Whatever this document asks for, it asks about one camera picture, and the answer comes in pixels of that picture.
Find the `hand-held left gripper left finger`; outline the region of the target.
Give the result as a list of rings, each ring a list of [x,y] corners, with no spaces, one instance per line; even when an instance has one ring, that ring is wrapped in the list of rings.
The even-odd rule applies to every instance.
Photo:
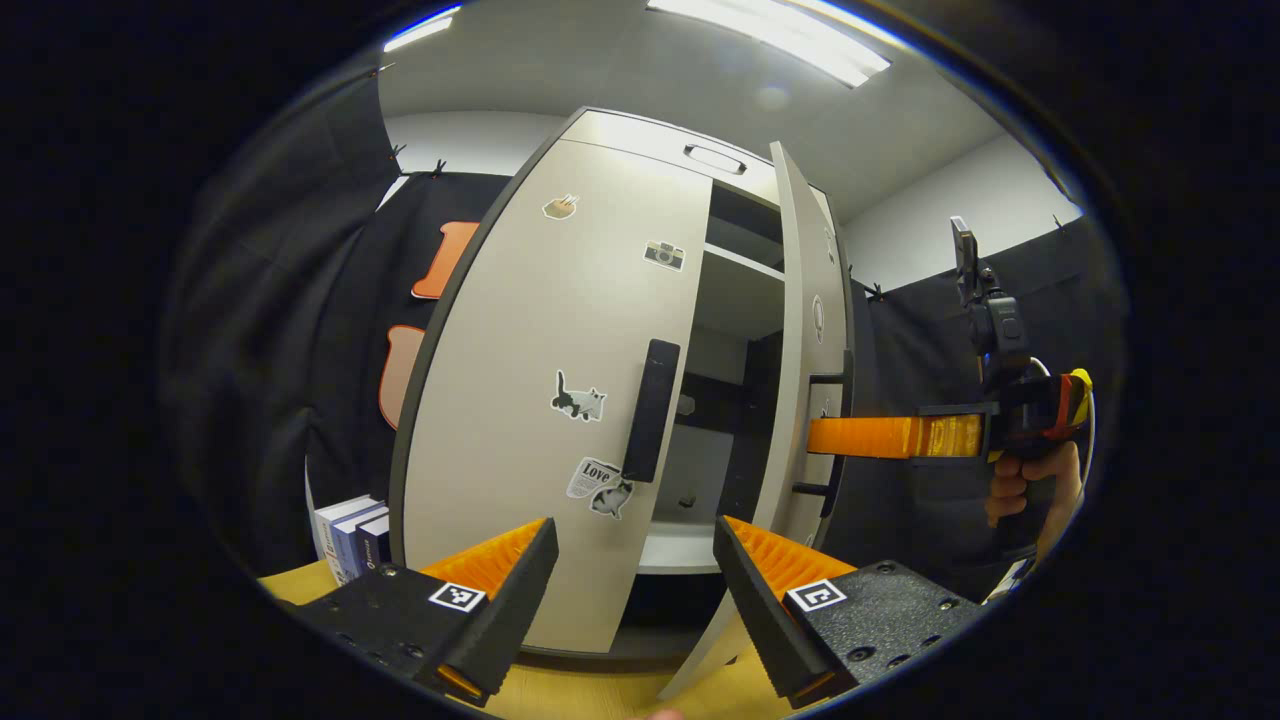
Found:
[[[556,523],[540,518],[420,570],[384,562],[294,616],[384,671],[484,706],[517,659],[558,556]]]

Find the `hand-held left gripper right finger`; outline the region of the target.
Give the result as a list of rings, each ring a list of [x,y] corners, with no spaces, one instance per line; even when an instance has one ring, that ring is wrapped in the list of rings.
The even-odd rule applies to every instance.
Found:
[[[984,606],[895,560],[855,568],[731,516],[713,555],[778,697],[795,710],[923,664]]]

